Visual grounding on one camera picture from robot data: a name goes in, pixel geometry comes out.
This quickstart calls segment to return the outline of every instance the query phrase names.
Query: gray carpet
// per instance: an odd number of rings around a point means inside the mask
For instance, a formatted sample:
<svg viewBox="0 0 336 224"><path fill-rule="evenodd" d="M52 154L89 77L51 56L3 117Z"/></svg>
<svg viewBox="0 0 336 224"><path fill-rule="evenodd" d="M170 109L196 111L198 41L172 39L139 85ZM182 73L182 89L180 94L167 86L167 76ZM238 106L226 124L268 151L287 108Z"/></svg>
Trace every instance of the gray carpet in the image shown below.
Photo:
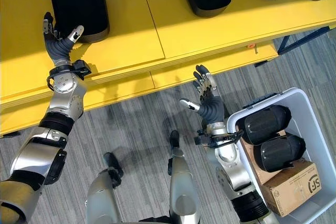
<svg viewBox="0 0 336 224"><path fill-rule="evenodd" d="M302 34L293 36L290 42L300 37ZM290 87L303 89L335 160L335 69L336 40L323 35L263 66L221 73L216 80L229 113L266 93ZM107 151L116 154L125 172L116 190L123 220L168 215L167 137L173 129L181 134L181 148L195 177L202 223L238 223L204 150L194 145L201 121L179 106L177 101L182 97L197 99L191 83L84 113L70 134L63 174L46 187L30 223L84 223L86 193L96 174L104 169L102 155ZM8 176L12 158L29 132L27 129L21 136L0 140L2 179ZM314 223L336 223L336 207Z"/></svg>

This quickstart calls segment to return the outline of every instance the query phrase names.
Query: robotic hand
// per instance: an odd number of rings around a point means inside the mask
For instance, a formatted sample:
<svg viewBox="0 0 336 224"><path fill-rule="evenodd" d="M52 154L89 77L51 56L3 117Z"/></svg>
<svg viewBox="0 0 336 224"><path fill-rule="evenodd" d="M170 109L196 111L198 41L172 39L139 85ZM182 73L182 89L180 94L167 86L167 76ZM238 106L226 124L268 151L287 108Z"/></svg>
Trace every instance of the robotic hand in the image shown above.
<svg viewBox="0 0 336 224"><path fill-rule="evenodd" d="M56 182L67 153L64 148L72 126L83 113L84 76L90 68L82 61L71 62L69 53L83 33L74 29L66 39L59 39L53 18L46 13L43 21L45 45L55 68L47 78L54 91L50 105L38 127L34 128L16 155L9 179L0 182L0 223L26 223L31 218L41 190Z"/></svg>
<svg viewBox="0 0 336 224"><path fill-rule="evenodd" d="M217 84L211 73L203 66L196 66L197 81L193 85L199 92L201 103L180 99L181 105L197 112L206 123L198 131L196 145L202 144L225 194L231 200L240 222L244 224L278 224L245 170L236 145L242 132L228 133L224 120L224 105Z"/></svg>

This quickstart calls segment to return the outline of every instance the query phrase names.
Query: robot finger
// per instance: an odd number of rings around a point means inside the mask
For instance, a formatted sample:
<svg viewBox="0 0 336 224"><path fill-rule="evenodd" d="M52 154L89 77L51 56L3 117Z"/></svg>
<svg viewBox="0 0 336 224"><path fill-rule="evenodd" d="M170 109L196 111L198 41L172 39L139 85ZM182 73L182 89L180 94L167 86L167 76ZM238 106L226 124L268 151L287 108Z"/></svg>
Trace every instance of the robot finger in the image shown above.
<svg viewBox="0 0 336 224"><path fill-rule="evenodd" d="M190 101L190 100L188 100L188 99L185 99L185 98L180 99L180 104L181 104L182 106L184 106L184 107L190 109L190 110L195 111L195 112L198 112L199 109L200 109L200 107L201 107L200 104L195 103L195 102L192 102L192 101Z"/></svg>
<svg viewBox="0 0 336 224"><path fill-rule="evenodd" d="M83 26L77 26L72 32L69 34L68 39L71 40L73 43L76 43L76 41L79 39L79 37L83 34L84 27Z"/></svg>
<svg viewBox="0 0 336 224"><path fill-rule="evenodd" d="M206 67L204 67L203 65L197 65L196 66L196 70L200 73L200 74L207 74L209 73L209 70L207 70Z"/></svg>
<svg viewBox="0 0 336 224"><path fill-rule="evenodd" d="M198 81L193 81L193 85L195 88L197 88L198 92L201 92L201 84Z"/></svg>
<svg viewBox="0 0 336 224"><path fill-rule="evenodd" d="M43 19L43 34L44 34L45 40L53 39L54 37L54 27L52 25L53 21L54 21L54 18L52 17L52 15L50 14L50 12L47 12L44 15L44 19Z"/></svg>
<svg viewBox="0 0 336 224"><path fill-rule="evenodd" d="M202 76L200 76L200 74L197 73L196 71L194 71L194 77L195 77L198 81L200 81L200 80L203 79Z"/></svg>

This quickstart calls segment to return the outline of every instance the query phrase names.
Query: blue metal frame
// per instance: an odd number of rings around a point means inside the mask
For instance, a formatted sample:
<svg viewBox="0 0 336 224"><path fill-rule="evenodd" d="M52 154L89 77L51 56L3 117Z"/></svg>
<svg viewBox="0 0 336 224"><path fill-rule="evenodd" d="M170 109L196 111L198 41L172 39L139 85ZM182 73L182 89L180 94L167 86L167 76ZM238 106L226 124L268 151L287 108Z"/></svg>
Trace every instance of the blue metal frame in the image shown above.
<svg viewBox="0 0 336 224"><path fill-rule="evenodd" d="M312 39L315 39L315 38L321 36L322 34L325 34L325 33L329 32L329 31L330 31L329 26L322 27L322 28L312 32L311 34L303 37L302 39L299 39L299 40L295 41L293 44L291 44L289 46L286 46L286 44L288 42L288 39L289 39L290 35L284 36L284 38L281 42L281 45L278 49L278 55L283 55L283 54L285 54L289 51L292 51L293 49L295 49L297 47L300 47L303 44L311 41Z"/></svg>

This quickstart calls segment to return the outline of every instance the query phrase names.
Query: black cylinder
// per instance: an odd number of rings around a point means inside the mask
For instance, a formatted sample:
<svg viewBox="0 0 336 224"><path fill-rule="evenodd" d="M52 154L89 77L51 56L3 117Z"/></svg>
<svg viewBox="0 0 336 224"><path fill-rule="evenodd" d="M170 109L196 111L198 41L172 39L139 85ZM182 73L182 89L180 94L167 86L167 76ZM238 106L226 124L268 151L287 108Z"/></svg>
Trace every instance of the black cylinder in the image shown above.
<svg viewBox="0 0 336 224"><path fill-rule="evenodd" d="M256 190L235 198L231 202L241 222L256 220L269 211Z"/></svg>
<svg viewBox="0 0 336 224"><path fill-rule="evenodd" d="M40 121L39 127L51 128L69 135L74 120L61 113L49 112Z"/></svg>

